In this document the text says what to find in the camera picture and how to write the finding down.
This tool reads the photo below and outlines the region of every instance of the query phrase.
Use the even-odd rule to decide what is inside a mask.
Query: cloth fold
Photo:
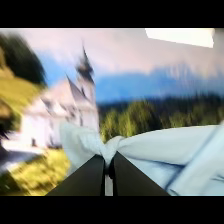
[[[150,178],[154,175],[147,169],[148,164],[160,163],[163,173],[170,166],[182,166],[178,175],[169,182],[167,191],[171,195],[201,195],[205,185],[223,165],[224,125],[208,125],[164,129],[147,132],[129,138],[117,136],[103,144],[100,135],[88,128],[78,127],[69,122],[60,126],[61,141],[71,168],[68,175],[87,162],[95,154],[103,156],[107,167],[117,151],[125,156]]]

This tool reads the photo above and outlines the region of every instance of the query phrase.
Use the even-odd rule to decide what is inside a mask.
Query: blue fabric
[[[68,122],[60,134],[71,162],[68,175],[95,154],[109,166],[119,151],[171,195],[224,195],[223,123],[117,136],[106,144],[97,132]]]

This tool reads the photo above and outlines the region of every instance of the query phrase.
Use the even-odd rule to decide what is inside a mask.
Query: blue sky
[[[210,49],[148,39],[142,28],[0,28],[1,31],[19,33],[27,40],[43,63],[50,86],[65,74],[74,80],[83,40],[95,71],[98,101],[185,95],[196,89],[224,94],[221,34],[215,36],[215,46]]]

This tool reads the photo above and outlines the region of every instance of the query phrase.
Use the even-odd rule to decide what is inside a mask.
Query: sky
[[[128,85],[131,75],[134,75],[136,82],[142,77],[158,79],[158,76],[164,76],[161,76],[161,71],[165,69],[166,76],[172,80],[180,82],[182,77],[186,80],[189,75],[191,79],[194,77],[204,82],[224,74],[223,34],[215,35],[215,45],[211,49],[149,39],[143,28],[0,28],[0,32],[19,33],[26,39],[44,66],[49,86],[65,74],[75,77],[74,66],[82,55],[82,42],[94,68],[95,81],[100,83],[101,88],[103,80],[107,86],[108,80],[123,80],[123,87],[116,89],[109,86],[111,91],[120,91],[116,93],[120,94],[120,98],[127,89],[125,85]],[[158,87],[154,91],[158,92],[163,85],[163,80],[160,84],[157,81],[154,87]]]

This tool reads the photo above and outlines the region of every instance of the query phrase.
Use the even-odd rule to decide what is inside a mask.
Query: white church
[[[64,120],[99,131],[93,69],[84,48],[83,54],[76,67],[76,84],[66,77],[25,109],[21,137],[26,145],[61,147],[59,124]]]

